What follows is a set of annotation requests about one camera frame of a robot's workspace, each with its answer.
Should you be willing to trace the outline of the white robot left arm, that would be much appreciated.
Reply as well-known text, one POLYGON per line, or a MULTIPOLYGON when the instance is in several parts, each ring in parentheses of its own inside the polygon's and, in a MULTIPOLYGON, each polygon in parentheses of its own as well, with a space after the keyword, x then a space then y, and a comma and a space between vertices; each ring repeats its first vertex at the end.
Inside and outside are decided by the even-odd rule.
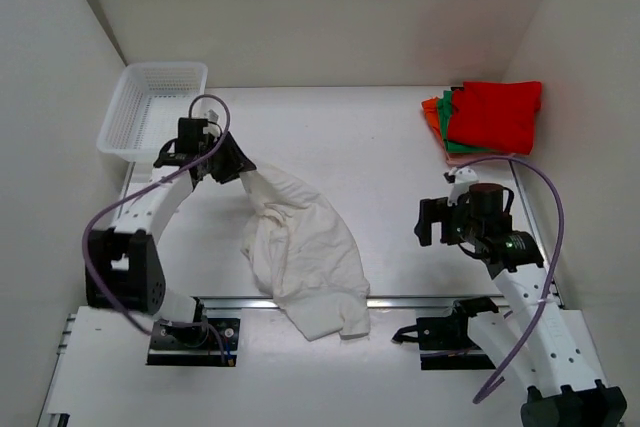
POLYGON ((150 184, 154 189, 127 200, 111 226, 88 233, 88 305, 111 309, 105 294, 109 291, 125 313, 140 313, 163 324, 186 345, 203 342, 211 331, 204 305, 167 286, 157 242, 178 207, 205 177, 224 185, 255 169, 233 136, 218 133, 211 120, 180 118, 177 137, 161 147, 153 164, 150 184))

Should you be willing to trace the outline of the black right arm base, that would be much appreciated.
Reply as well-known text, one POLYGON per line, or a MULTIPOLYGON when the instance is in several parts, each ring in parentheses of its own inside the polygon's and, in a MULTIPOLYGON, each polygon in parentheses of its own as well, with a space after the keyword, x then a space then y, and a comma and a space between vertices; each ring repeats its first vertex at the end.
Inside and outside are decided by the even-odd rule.
POLYGON ((470 320, 485 312, 500 312, 489 297, 456 300, 447 315, 418 317, 413 325, 398 329, 391 341, 416 344, 422 371, 493 370, 493 362, 468 334, 470 320))

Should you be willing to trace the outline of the white t shirt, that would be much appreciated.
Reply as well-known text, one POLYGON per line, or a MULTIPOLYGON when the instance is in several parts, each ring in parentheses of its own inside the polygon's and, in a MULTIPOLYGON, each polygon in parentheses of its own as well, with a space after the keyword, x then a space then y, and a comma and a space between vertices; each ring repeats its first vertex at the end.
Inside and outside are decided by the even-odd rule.
MULTIPOLYGON (((335 293, 367 299, 370 283, 356 241, 321 192, 266 163, 240 180, 253 208, 242 252, 262 293, 276 301, 335 293)), ((371 329, 368 308, 280 309, 308 341, 360 338, 371 329)))

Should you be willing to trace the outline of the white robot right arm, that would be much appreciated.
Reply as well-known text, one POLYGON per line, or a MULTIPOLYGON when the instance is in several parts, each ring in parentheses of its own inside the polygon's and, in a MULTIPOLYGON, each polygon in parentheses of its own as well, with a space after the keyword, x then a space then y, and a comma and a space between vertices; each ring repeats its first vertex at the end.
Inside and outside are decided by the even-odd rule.
POLYGON ((514 192, 500 184, 472 183, 456 198, 423 199, 414 232, 420 245, 457 245, 482 262, 509 305, 499 313, 488 298, 466 303, 467 312, 448 323, 460 347, 476 344, 495 366, 497 384, 517 382, 526 399, 525 426, 617 426, 627 409, 618 387, 609 387, 584 359, 550 293, 550 269, 533 237, 512 226, 514 192))

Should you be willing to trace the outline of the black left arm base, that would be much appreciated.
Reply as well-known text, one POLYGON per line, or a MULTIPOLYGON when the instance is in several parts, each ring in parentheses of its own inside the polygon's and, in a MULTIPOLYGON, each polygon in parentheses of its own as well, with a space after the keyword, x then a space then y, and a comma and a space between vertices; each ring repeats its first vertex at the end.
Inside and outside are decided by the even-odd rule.
POLYGON ((207 316, 208 328, 177 328, 156 322, 146 364, 163 367, 235 367, 241 319, 207 316))

